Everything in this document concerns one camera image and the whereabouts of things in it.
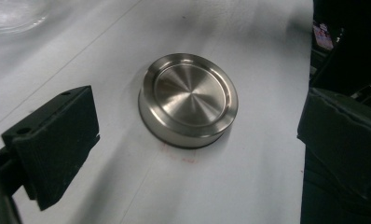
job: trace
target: white table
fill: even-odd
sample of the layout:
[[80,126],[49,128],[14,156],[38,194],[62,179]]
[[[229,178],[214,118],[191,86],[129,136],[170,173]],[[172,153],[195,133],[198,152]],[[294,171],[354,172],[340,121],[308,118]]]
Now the white table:
[[[0,134],[91,85],[102,139],[48,210],[17,191],[25,224],[299,222],[312,1],[53,3],[41,26],[0,37]],[[144,71],[178,52],[219,65],[239,95],[232,129],[198,150],[163,144],[138,112]]]

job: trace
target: clear plastic container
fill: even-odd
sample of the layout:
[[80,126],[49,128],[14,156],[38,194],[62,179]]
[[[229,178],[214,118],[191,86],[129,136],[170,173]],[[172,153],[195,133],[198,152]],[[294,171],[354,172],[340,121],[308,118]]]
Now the clear plastic container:
[[48,0],[0,0],[0,34],[29,30],[48,15]]

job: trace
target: stainless steel lid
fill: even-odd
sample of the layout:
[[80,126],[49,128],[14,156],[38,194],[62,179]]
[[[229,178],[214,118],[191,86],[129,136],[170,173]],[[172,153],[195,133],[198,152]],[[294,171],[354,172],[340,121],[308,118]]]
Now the stainless steel lid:
[[148,68],[139,94],[147,128],[178,147],[203,147],[235,119],[238,96],[225,72],[191,54],[171,54]]

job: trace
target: round metal lid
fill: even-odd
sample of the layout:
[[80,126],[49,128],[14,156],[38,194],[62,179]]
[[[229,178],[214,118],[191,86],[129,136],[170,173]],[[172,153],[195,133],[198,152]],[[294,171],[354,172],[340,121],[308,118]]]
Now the round metal lid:
[[147,70],[139,94],[147,128],[178,147],[203,147],[229,127],[238,96],[225,72],[191,54],[171,54]]

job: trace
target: screw hole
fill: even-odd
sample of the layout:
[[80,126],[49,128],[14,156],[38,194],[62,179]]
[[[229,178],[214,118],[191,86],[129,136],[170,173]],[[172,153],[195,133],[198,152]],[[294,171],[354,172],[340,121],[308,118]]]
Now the screw hole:
[[28,132],[30,132],[32,129],[30,128],[23,128],[23,129],[19,129],[17,130],[17,134],[26,134]]

